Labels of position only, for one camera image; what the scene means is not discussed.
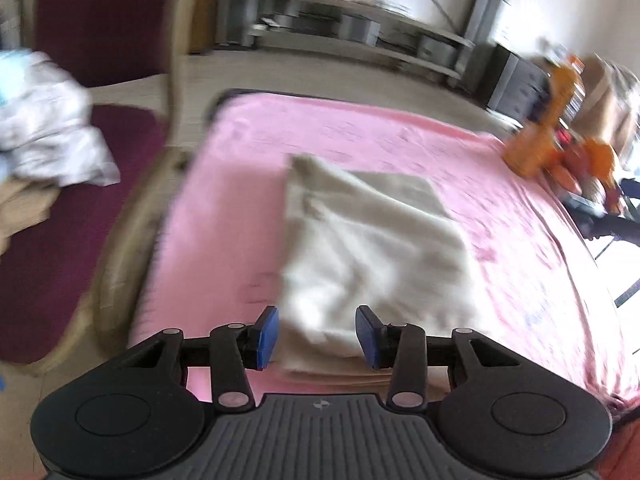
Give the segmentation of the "pile of unfolded clothes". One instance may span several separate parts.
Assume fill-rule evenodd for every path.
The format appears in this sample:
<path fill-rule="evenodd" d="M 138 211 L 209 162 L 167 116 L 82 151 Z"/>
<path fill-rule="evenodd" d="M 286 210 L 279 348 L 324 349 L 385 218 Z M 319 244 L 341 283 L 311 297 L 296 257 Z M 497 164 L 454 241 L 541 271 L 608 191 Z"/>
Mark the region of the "pile of unfolded clothes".
<path fill-rule="evenodd" d="M 107 186 L 119 169 L 90 92 L 44 53 L 1 52 L 1 250 L 46 221 L 62 188 Z"/>

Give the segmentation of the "pink table blanket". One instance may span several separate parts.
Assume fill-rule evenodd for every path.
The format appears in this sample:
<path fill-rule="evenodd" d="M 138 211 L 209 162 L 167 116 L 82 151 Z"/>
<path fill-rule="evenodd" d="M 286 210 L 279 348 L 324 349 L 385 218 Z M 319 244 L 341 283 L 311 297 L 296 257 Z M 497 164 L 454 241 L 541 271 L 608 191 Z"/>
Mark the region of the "pink table blanket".
<path fill-rule="evenodd" d="M 254 93 L 229 101 L 163 225 L 139 342 L 273 304 L 266 392 L 385 388 L 355 312 L 431 335 L 477 330 L 623 413 L 639 374 L 575 223 L 501 142 L 397 110 Z"/>

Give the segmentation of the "grey TV shelf unit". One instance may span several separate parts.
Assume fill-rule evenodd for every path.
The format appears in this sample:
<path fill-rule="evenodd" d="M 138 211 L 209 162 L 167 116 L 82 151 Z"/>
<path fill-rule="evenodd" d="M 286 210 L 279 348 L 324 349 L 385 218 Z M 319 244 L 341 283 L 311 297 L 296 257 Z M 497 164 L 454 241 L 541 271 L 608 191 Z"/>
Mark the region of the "grey TV shelf unit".
<path fill-rule="evenodd" d="M 428 70 L 475 87 L 506 0 L 219 0 L 216 43 Z"/>

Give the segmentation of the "dark drawer cabinet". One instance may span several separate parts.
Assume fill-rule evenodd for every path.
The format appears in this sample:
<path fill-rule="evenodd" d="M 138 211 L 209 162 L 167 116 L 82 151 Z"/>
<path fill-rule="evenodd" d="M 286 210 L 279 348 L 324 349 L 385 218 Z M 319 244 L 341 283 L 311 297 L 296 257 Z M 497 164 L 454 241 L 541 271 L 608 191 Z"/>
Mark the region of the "dark drawer cabinet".
<path fill-rule="evenodd" d="M 500 44 L 495 47 L 486 76 L 490 78 L 486 108 L 521 124 L 546 90 L 548 80 L 542 68 Z"/>

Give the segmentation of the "cream white sweatshirt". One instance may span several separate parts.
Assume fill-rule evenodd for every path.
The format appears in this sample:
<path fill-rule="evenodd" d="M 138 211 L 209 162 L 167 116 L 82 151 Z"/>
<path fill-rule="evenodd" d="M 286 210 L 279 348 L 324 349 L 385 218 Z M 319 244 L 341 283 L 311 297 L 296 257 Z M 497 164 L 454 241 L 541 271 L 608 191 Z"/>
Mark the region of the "cream white sweatshirt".
<path fill-rule="evenodd" d="M 295 156 L 284 223 L 273 355 L 281 374 L 377 382 L 356 336 L 362 304 L 434 336 L 483 328 L 471 242 L 429 180 Z"/>

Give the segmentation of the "orange juice bottle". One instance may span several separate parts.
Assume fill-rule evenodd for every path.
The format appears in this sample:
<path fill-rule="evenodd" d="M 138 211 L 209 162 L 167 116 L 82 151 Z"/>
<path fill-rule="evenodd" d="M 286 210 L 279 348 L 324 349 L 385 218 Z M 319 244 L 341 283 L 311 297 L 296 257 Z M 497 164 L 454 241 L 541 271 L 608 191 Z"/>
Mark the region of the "orange juice bottle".
<path fill-rule="evenodd" d="M 502 153 L 506 166 L 517 176 L 535 177 L 558 151 L 556 129 L 570 126 L 585 99 L 583 69 L 584 63 L 574 54 L 552 68 L 548 103 L 533 122 L 528 122 L 506 144 Z"/>

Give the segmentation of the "bowl of knitted fruit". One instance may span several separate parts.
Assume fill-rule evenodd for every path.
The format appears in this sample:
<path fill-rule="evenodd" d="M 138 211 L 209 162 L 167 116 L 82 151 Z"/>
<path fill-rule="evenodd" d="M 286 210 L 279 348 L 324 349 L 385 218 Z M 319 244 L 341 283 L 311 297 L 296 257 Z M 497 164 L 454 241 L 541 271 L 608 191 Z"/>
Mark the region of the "bowl of knitted fruit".
<path fill-rule="evenodd" d="M 620 216 L 626 209 L 615 180 L 618 159 L 608 142 L 587 136 L 562 144 L 544 168 L 552 192 L 570 210 L 602 218 Z"/>

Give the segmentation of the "maroon gold-framed chair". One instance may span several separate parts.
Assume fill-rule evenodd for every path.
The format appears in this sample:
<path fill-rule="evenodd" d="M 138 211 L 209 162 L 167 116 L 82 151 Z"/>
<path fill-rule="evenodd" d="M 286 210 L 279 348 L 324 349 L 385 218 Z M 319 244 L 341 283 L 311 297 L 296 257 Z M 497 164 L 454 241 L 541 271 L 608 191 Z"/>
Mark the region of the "maroon gold-framed chair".
<path fill-rule="evenodd" d="M 1 109 L 1 359 L 126 344 L 181 152 L 194 0 L 35 0 L 22 95 Z"/>

